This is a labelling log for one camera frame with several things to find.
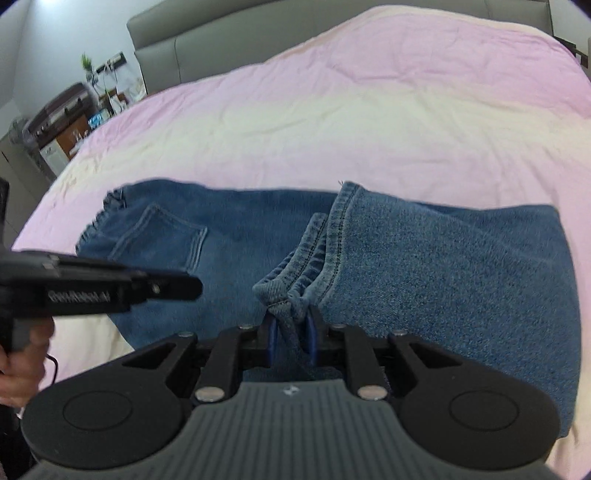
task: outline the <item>denim fabric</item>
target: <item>denim fabric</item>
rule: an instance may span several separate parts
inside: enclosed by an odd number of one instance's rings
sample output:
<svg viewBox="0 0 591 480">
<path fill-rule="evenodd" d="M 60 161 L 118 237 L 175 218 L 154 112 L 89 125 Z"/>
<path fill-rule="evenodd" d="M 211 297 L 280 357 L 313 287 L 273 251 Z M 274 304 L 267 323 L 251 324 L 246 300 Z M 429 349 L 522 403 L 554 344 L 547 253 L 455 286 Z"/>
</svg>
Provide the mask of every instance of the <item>denim fabric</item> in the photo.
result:
<svg viewBox="0 0 591 480">
<path fill-rule="evenodd" d="M 253 284 L 298 244 L 312 214 L 328 213 L 335 198 L 336 193 L 236 192 L 147 181 L 109 193 L 76 252 L 184 271 L 203 282 L 195 302 L 149 301 L 110 315 L 132 347 L 187 330 L 214 338 L 231 326 L 260 324 L 265 307 L 252 294 Z M 287 349 L 279 350 L 281 358 Z"/>
<path fill-rule="evenodd" d="M 551 206 L 419 205 L 345 183 L 295 251 L 253 287 L 310 378 L 298 326 L 310 305 L 372 336 L 404 329 L 529 382 L 568 433 L 580 370 L 574 269 Z"/>
</svg>

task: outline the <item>jeans pocket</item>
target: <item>jeans pocket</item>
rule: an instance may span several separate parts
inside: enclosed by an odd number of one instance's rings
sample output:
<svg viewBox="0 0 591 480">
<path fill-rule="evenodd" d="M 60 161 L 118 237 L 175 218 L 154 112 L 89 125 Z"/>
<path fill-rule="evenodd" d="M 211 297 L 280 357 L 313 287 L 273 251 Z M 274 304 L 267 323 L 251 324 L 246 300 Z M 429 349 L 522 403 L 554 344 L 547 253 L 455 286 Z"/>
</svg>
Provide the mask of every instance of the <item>jeans pocket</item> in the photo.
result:
<svg viewBox="0 0 591 480">
<path fill-rule="evenodd" d="M 193 273 L 207 227 L 179 218 L 153 203 L 113 247 L 109 260 L 138 268 Z"/>
</svg>

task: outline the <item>silver screw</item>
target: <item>silver screw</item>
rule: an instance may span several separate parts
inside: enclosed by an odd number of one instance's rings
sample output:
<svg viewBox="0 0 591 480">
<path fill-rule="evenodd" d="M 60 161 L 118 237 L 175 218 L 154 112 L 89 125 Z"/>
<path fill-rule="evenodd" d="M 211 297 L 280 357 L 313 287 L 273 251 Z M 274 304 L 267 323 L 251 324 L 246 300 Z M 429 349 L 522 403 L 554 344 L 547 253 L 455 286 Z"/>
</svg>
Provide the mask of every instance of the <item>silver screw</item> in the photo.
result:
<svg viewBox="0 0 591 480">
<path fill-rule="evenodd" d="M 364 400 L 377 401 L 385 399 L 388 391 L 379 385 L 365 385 L 357 390 L 357 395 Z"/>
<path fill-rule="evenodd" d="M 195 392 L 195 397 L 204 403 L 220 401 L 226 393 L 219 387 L 203 387 Z"/>
</svg>

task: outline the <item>hand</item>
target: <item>hand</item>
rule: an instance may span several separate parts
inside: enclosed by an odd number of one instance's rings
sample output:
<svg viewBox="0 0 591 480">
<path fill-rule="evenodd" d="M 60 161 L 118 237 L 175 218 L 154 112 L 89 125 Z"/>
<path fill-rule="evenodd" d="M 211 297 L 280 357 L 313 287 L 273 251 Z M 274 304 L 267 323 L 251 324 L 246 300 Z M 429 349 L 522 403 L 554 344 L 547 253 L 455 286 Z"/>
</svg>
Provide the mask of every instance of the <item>hand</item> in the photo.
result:
<svg viewBox="0 0 591 480">
<path fill-rule="evenodd" d="M 0 346 L 0 404 L 24 407 L 39 391 L 39 383 L 45 376 L 43 362 L 53 336 L 53 319 L 44 319 L 30 330 L 30 343 L 21 352 L 8 356 Z"/>
</svg>

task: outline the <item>headboard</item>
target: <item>headboard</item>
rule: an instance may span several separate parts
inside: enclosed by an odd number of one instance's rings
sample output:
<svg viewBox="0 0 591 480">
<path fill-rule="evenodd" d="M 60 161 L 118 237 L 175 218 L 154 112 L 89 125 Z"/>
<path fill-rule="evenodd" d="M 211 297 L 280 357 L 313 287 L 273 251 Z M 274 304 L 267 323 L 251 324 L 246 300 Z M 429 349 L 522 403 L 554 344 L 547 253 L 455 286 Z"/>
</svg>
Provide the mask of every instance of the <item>headboard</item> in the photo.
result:
<svg viewBox="0 0 591 480">
<path fill-rule="evenodd" d="M 148 93 L 260 63 L 378 5 L 522 23 L 552 34 L 548 0 L 164 0 L 127 23 Z"/>
</svg>

